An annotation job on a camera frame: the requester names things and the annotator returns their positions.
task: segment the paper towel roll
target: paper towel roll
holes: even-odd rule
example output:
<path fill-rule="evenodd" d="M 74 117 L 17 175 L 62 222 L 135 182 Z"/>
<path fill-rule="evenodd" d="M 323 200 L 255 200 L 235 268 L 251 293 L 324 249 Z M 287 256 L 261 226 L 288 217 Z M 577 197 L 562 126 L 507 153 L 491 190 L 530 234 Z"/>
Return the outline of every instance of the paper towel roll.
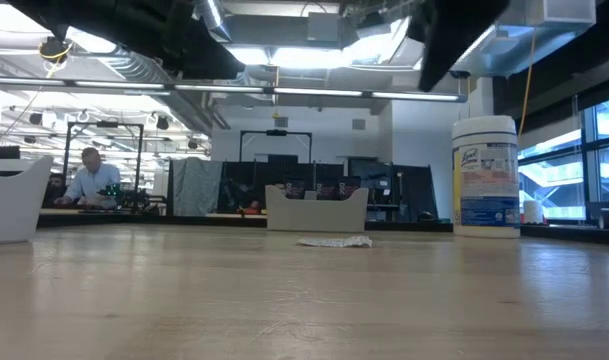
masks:
<path fill-rule="evenodd" d="M 542 205 L 535 200 L 524 201 L 524 223 L 541 224 L 543 222 Z"/>

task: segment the table surface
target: table surface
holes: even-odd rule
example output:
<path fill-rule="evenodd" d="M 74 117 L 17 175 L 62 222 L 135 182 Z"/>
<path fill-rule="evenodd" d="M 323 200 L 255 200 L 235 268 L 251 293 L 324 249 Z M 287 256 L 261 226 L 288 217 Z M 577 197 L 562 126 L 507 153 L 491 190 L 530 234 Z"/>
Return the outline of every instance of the table surface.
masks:
<path fill-rule="evenodd" d="M 0 245 L 0 360 L 609 359 L 609 246 L 368 235 L 40 230 Z"/>

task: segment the person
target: person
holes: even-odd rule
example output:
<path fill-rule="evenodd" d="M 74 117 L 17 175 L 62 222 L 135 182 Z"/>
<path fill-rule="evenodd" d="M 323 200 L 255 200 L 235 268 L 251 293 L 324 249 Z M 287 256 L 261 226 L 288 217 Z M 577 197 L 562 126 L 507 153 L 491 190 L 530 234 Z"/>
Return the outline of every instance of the person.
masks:
<path fill-rule="evenodd" d="M 108 185 L 119 185 L 120 170 L 114 165 L 103 163 L 99 151 L 92 147 L 82 151 L 82 163 L 84 168 L 75 175 L 71 186 L 64 196 L 55 200 L 55 204 L 69 205 L 73 200 L 80 199 L 78 205 L 115 207 L 113 199 L 107 199 L 97 192 L 106 189 Z"/>
<path fill-rule="evenodd" d="M 63 197 L 66 189 L 66 177 L 64 174 L 51 174 L 48 178 L 48 186 L 46 187 L 42 207 L 53 207 L 55 200 Z"/>

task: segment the disinfecting wipes container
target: disinfecting wipes container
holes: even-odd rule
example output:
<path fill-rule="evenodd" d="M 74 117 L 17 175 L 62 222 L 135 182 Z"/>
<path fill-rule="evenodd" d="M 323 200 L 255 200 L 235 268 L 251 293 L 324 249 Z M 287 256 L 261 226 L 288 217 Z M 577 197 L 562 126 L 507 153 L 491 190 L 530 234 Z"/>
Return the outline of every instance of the disinfecting wipes container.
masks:
<path fill-rule="evenodd" d="M 455 235 L 520 236 L 513 119 L 487 116 L 453 125 L 453 204 Z"/>

